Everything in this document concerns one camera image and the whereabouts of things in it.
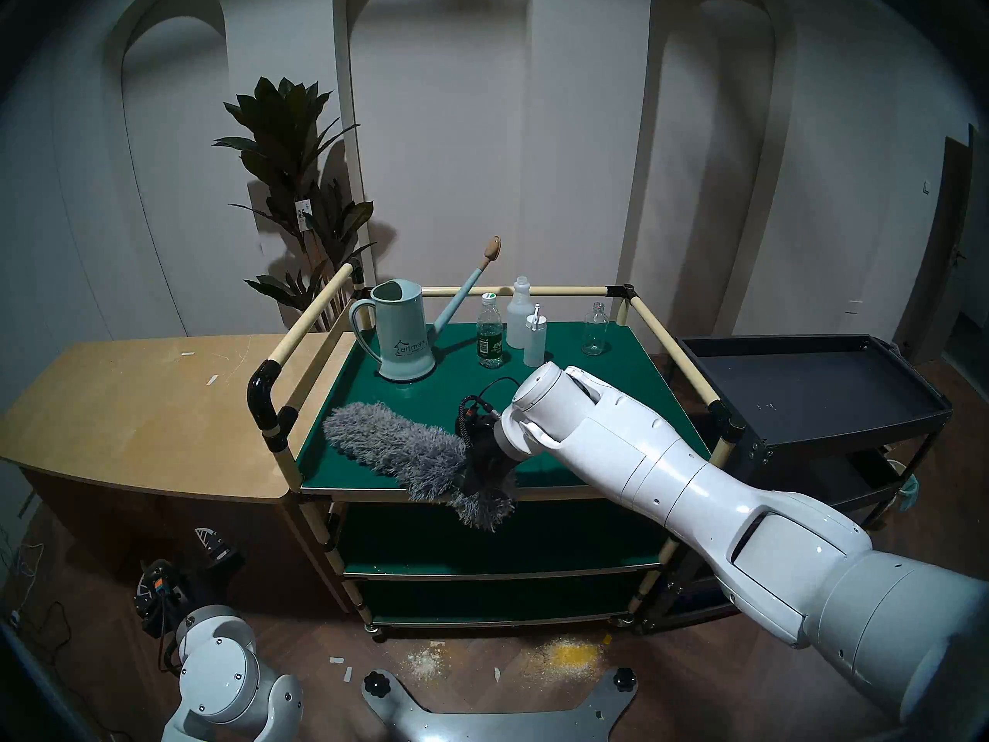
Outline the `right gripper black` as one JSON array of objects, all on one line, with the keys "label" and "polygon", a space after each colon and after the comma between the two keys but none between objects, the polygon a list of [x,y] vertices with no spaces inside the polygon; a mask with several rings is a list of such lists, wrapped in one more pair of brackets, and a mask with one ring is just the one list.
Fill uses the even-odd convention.
[{"label": "right gripper black", "polygon": [[504,453],[493,427],[471,427],[465,435],[465,462],[457,474],[461,495],[512,495],[516,460]]}]

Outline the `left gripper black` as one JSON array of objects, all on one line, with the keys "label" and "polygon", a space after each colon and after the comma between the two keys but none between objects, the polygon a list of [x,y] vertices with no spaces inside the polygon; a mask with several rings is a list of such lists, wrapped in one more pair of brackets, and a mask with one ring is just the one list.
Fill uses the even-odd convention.
[{"label": "left gripper black", "polygon": [[197,527],[195,534],[209,557],[221,557],[205,567],[183,570],[156,560],[141,574],[134,594],[139,617],[150,614],[151,632],[176,632],[190,627],[194,612],[228,603],[228,586],[243,568],[243,555],[231,551],[226,541],[209,527]]}]

